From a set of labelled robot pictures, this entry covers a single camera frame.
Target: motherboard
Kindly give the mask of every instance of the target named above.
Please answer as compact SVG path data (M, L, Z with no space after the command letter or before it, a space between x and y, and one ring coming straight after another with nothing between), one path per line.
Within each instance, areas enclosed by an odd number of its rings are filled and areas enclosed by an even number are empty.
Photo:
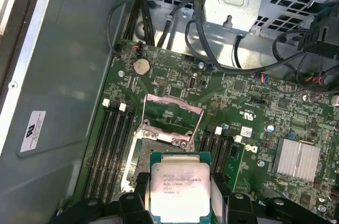
M152 152L209 151L211 172L223 173L233 191L262 203L282 196L334 218L339 109L332 96L282 94L260 75L227 76L205 61L132 41L119 41L117 52L74 201L108 203L133 190ZM297 89L283 80L268 83Z

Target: green circuit board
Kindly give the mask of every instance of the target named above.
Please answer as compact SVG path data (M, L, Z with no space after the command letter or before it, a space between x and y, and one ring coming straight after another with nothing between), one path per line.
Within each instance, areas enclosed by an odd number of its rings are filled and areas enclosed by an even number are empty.
M336 202L328 196L336 186L336 172L339 172L339 133L334 130L334 125L339 123L339 111L331 106L331 96L320 95L316 103L310 103L310 94L307 92L297 95L279 94L265 87L256 75L226 76L207 65L199 68L200 60L168 50L144 46L142 53L137 53L132 48L135 44L125 40L119 42L121 55L112 60L101 97L101 103L107 98L111 102L126 103L134 108L129 132L126 134L127 145L122 148L119 157L122 164L117 166L116 172L119 175L115 179L121 178L132 132L141 123L145 95L172 96L204 110L194 138L196 148L200 145L206 126L222 127L230 135L242 137L241 143L235 143L238 144L238 151L228 158L224 170L224 174L230 178L231 189L248 193L257 200L267 197L267 190L271 189L279 196L285 196L324 218L333 217ZM137 75L133 69L140 57L150 63L150 71L145 76ZM297 88L294 83L272 78L269 78L269 83L282 91L294 91ZM153 115L152 124L162 124L164 130L192 130L196 124L192 114L179 110L153 111L153 114L149 114ZM103 119L104 110L99 107L76 186L75 201L86 197L84 190L93 167ZM265 129L269 125L274 126L273 133ZM281 138L303 140L320 148L317 184L284 177L272 170ZM251 147L257 147L257 150L252 151ZM133 163L137 162L137 158L138 156L133 158ZM259 161L263 161L264 165L259 166ZM119 182L114 183L113 187L113 194L118 194ZM318 211L320 205L326 207L325 212Z

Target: white slot latch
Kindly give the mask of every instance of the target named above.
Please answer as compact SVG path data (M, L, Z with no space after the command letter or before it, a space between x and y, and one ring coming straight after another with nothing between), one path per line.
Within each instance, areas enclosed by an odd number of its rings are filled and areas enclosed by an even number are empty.
M242 139L243 139L242 136L236 135L235 138L234 138L234 142L241 143L241 142L242 142Z
M119 110L122 111L122 112L125 112L126 104L125 103L120 103Z
M215 135L221 135L222 127L216 127L216 131L214 132Z
M110 106L110 99L104 98L102 105L105 106L105 107L109 107Z

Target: barcode sticker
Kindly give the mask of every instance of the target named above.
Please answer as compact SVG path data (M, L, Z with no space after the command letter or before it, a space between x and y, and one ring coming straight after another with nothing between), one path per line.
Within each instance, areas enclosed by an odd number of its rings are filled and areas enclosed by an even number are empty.
M242 130L240 132L240 136L250 138L252 136L252 128L242 126Z
M21 153L29 150L34 150L37 147L45 115L46 111L32 111L21 145Z

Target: chipset heatsink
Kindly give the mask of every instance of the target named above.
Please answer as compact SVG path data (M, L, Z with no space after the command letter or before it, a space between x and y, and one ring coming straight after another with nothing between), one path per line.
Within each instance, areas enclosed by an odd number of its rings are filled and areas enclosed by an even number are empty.
M319 154L319 147L289 139L280 139L273 171L307 182L313 182Z

